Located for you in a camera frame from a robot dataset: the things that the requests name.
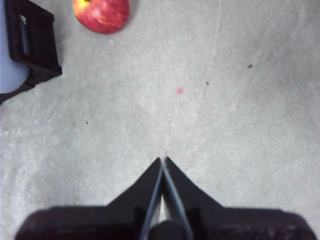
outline small red spot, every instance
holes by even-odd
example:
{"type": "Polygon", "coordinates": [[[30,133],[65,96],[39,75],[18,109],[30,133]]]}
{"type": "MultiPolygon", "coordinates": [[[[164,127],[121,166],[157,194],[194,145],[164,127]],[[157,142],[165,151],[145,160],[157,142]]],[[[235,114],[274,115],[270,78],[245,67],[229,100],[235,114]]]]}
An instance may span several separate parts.
{"type": "Polygon", "coordinates": [[[183,87],[178,87],[176,89],[176,94],[181,95],[181,94],[184,94],[184,93],[185,93],[185,90],[184,90],[183,87]]]}

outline apple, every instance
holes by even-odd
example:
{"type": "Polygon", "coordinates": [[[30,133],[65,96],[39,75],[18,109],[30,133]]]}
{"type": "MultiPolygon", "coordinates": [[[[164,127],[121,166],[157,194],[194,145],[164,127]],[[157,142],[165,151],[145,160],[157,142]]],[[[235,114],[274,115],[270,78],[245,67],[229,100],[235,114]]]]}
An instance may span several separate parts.
{"type": "Polygon", "coordinates": [[[89,30],[112,34],[126,24],[129,0],[73,0],[73,11],[78,21],[89,30]]]}

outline white object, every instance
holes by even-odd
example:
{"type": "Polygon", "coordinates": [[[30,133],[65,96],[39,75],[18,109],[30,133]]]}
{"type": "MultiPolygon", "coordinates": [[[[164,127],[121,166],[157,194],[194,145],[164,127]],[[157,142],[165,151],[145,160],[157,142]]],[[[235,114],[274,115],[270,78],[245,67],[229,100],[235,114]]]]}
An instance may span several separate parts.
{"type": "Polygon", "coordinates": [[[30,69],[10,58],[5,0],[0,1],[0,93],[7,94],[15,91],[25,82],[30,69]]]}

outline black plastic frame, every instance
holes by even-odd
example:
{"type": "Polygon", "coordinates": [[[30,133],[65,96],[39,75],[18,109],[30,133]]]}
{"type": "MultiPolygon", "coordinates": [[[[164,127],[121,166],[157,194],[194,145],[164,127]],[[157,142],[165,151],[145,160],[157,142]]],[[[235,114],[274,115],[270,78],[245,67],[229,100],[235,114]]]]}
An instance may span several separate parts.
{"type": "Polygon", "coordinates": [[[20,88],[0,94],[0,104],[62,74],[54,35],[54,15],[29,0],[5,0],[5,13],[10,57],[28,66],[30,73],[20,88]],[[24,49],[21,16],[26,19],[28,51],[24,49]]]}

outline gray carpet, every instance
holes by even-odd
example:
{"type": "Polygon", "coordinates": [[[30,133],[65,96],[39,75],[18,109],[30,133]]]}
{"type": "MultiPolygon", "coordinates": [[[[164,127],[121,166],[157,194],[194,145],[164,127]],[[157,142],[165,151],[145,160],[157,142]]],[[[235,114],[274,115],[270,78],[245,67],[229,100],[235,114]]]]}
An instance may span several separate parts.
{"type": "Polygon", "coordinates": [[[1,106],[2,240],[37,209],[109,203],[159,156],[221,204],[297,212],[320,237],[318,0],[132,0],[113,35],[71,0],[34,2],[63,75],[1,106]]]}

